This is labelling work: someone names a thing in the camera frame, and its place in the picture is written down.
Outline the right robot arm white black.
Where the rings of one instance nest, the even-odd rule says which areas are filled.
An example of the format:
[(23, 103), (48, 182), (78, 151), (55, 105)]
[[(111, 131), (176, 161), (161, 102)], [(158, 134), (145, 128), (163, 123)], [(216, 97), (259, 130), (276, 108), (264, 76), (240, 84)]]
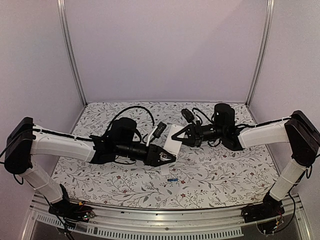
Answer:
[(181, 111), (188, 125), (171, 136), (182, 145), (199, 148), (204, 141), (218, 141), (226, 149), (238, 152), (258, 146), (287, 145), (291, 157), (280, 176), (263, 197), (258, 213), (269, 218), (278, 210), (278, 203), (298, 184), (320, 151), (320, 132), (301, 111), (259, 124), (237, 123), (236, 111), (227, 103), (214, 106), (209, 123), (195, 119), (193, 111)]

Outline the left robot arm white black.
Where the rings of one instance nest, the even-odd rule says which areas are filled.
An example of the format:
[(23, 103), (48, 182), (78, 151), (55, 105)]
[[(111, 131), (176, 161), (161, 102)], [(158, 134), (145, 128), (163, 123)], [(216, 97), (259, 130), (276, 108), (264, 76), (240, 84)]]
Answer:
[(101, 136), (79, 137), (54, 132), (35, 125), (31, 117), (25, 117), (7, 138), (3, 151), (4, 168), (13, 175), (19, 175), (41, 193), (63, 216), (74, 213), (74, 205), (68, 194), (48, 173), (37, 165), (33, 155), (57, 156), (82, 160), (90, 164), (112, 163), (116, 157), (143, 162), (150, 167), (174, 163), (181, 144), (167, 136), (163, 147), (153, 144), (166, 128), (160, 123), (147, 135), (147, 142), (135, 141), (139, 136), (137, 123), (130, 118), (115, 120)]

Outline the white remote control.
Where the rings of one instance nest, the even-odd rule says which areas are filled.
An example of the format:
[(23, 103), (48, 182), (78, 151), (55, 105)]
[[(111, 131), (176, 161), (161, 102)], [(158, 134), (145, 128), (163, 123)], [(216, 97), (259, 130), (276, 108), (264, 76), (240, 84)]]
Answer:
[(169, 152), (170, 154), (174, 156), (178, 156), (179, 151), (181, 149), (182, 142), (177, 140), (172, 140), (172, 136), (179, 131), (181, 131), (184, 127), (176, 124), (172, 124), (169, 130), (169, 133), (167, 135), (167, 139), (165, 141), (165, 144), (163, 146), (163, 149)]

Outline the white battery cover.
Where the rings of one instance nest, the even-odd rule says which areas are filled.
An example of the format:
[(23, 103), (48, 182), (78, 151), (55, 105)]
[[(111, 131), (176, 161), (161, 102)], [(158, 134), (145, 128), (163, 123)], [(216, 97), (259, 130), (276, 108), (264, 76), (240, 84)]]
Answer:
[(160, 167), (160, 173), (162, 176), (168, 176), (170, 174), (170, 169), (167, 165)]

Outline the black battery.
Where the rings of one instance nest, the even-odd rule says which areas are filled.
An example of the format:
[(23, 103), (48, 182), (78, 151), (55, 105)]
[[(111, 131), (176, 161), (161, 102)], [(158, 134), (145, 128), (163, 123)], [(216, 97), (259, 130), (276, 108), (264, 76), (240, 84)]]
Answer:
[(170, 160), (172, 160), (172, 156), (170, 156), (170, 155), (162, 155), (160, 158), (161, 158), (162, 161), (170, 161)]

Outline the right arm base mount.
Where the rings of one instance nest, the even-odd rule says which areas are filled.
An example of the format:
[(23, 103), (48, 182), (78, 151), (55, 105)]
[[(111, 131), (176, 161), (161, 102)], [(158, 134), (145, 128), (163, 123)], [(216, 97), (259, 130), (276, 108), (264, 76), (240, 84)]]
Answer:
[(285, 213), (282, 201), (266, 201), (259, 204), (248, 204), (241, 209), (245, 223), (259, 222), (257, 229), (264, 235), (274, 234), (284, 223)]

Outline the blue battery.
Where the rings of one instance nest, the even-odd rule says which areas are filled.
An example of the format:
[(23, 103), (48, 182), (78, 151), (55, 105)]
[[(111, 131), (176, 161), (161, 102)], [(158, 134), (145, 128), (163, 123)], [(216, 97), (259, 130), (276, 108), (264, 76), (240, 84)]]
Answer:
[(167, 179), (168, 182), (177, 182), (178, 179), (177, 178), (169, 178)]

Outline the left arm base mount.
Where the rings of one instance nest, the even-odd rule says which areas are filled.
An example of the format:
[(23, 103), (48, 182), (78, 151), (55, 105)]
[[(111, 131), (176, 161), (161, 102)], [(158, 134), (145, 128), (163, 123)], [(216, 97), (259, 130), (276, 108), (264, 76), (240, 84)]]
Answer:
[(85, 201), (72, 203), (62, 200), (51, 204), (48, 212), (69, 222), (88, 223), (90, 219), (96, 216), (93, 208), (86, 205)]

